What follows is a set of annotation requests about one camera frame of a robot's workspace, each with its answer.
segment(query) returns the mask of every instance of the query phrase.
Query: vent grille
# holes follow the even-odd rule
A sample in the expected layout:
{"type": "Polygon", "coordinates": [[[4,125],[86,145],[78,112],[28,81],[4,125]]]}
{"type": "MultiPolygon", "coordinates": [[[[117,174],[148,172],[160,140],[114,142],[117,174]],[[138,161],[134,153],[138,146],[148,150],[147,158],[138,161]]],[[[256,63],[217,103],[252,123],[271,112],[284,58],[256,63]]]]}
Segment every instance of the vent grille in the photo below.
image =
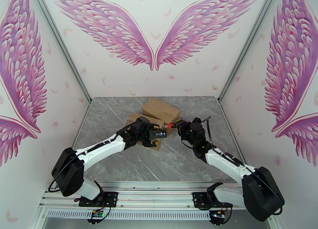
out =
{"type": "MultiPolygon", "coordinates": [[[[90,219],[92,210],[65,210],[49,209],[47,217],[67,218],[67,219],[90,219]]],[[[209,220],[208,211],[188,212],[188,211],[111,211],[107,217],[112,220],[165,220],[165,221],[206,221],[209,220]]]]}

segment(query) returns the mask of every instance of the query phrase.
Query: wall mural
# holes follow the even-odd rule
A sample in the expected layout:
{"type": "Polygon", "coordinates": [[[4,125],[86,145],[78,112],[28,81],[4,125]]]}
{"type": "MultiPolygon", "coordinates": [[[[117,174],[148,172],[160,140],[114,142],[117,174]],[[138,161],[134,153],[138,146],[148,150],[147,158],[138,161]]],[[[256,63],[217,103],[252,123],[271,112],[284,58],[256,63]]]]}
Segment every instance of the wall mural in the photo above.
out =
{"type": "Polygon", "coordinates": [[[46,92],[41,37],[29,0],[11,0],[1,22],[0,82],[20,121],[0,115],[0,166],[26,137],[37,138],[37,117],[45,112],[46,92]]]}
{"type": "Polygon", "coordinates": [[[318,113],[294,119],[317,71],[317,19],[305,0],[283,0],[274,17],[267,58],[266,110],[276,116],[276,138],[293,139],[296,153],[318,164],[318,113]]]}
{"type": "Polygon", "coordinates": [[[62,13],[95,42],[123,61],[156,70],[177,65],[216,40],[256,0],[200,0],[183,9],[154,53],[127,10],[107,0],[58,0],[62,13]]]}

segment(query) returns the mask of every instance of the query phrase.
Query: brown cardboard box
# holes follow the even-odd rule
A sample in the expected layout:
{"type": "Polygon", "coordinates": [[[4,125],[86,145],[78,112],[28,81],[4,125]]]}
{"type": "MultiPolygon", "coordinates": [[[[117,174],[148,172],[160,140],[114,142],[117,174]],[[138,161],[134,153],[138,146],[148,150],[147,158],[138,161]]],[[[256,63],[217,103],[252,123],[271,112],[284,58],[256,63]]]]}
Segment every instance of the brown cardboard box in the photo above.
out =
{"type": "MultiPolygon", "coordinates": [[[[158,125],[160,126],[160,128],[162,128],[162,126],[164,125],[164,122],[161,121],[161,120],[159,120],[159,119],[156,119],[156,118],[153,118],[153,117],[149,117],[149,116],[145,116],[145,115],[141,115],[141,114],[137,114],[137,113],[132,113],[132,114],[130,114],[130,116],[128,117],[128,120],[127,120],[125,126],[127,126],[127,125],[129,125],[129,124],[135,122],[135,121],[137,120],[137,118],[138,118],[138,117],[141,117],[141,116],[147,118],[147,119],[150,121],[150,123],[158,124],[158,125]]],[[[159,151],[160,145],[161,145],[161,139],[158,139],[158,145],[157,145],[157,147],[150,147],[150,148],[159,151]]]]}
{"type": "MultiPolygon", "coordinates": [[[[164,121],[165,124],[168,124],[179,119],[180,110],[153,97],[142,106],[142,114],[157,118],[164,121]]],[[[167,129],[167,136],[169,136],[172,131],[172,128],[167,129]]]]}

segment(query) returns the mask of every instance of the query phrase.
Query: table surface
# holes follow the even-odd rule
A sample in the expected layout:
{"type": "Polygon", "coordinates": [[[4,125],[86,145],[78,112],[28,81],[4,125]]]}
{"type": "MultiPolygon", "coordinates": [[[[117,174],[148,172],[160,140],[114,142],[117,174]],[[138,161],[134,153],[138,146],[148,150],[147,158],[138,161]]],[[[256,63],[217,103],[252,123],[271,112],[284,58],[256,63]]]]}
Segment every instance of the table surface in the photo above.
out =
{"type": "MultiPolygon", "coordinates": [[[[192,121],[208,116],[213,143],[239,157],[221,110],[214,97],[159,97],[181,110],[181,118],[192,121]]],[[[149,97],[97,97],[93,99],[75,149],[95,144],[121,129],[130,113],[140,113],[149,97]]],[[[97,181],[211,181],[232,179],[205,164],[184,146],[174,131],[162,141],[159,151],[140,145],[111,155],[89,168],[85,177],[97,181]]]]}

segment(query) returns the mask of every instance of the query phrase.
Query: feather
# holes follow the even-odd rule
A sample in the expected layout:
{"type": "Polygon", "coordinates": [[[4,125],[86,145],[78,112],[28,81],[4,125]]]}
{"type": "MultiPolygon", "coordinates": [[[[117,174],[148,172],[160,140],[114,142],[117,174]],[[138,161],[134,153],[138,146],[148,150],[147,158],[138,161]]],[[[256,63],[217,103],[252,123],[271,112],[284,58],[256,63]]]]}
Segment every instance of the feather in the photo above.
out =
{"type": "Polygon", "coordinates": [[[18,117],[36,132],[45,112],[41,37],[29,0],[11,0],[0,26],[0,81],[18,117]]]}
{"type": "Polygon", "coordinates": [[[133,17],[107,0],[58,0],[56,4],[95,42],[134,65],[146,63],[153,70],[153,51],[133,17]]]}
{"type": "Polygon", "coordinates": [[[318,164],[318,113],[301,116],[290,121],[277,134],[276,138],[286,135],[293,139],[297,156],[300,154],[314,166],[318,164]]]}
{"type": "Polygon", "coordinates": [[[265,102],[276,116],[274,132],[296,115],[317,71],[318,30],[304,0],[283,0],[273,23],[265,102]]]}
{"type": "Polygon", "coordinates": [[[236,23],[256,0],[201,0],[178,15],[155,54],[156,70],[177,65],[236,23]]]}
{"type": "Polygon", "coordinates": [[[35,133],[19,122],[10,117],[0,115],[0,167],[12,155],[17,156],[18,146],[22,139],[26,137],[37,138],[35,133]]]}

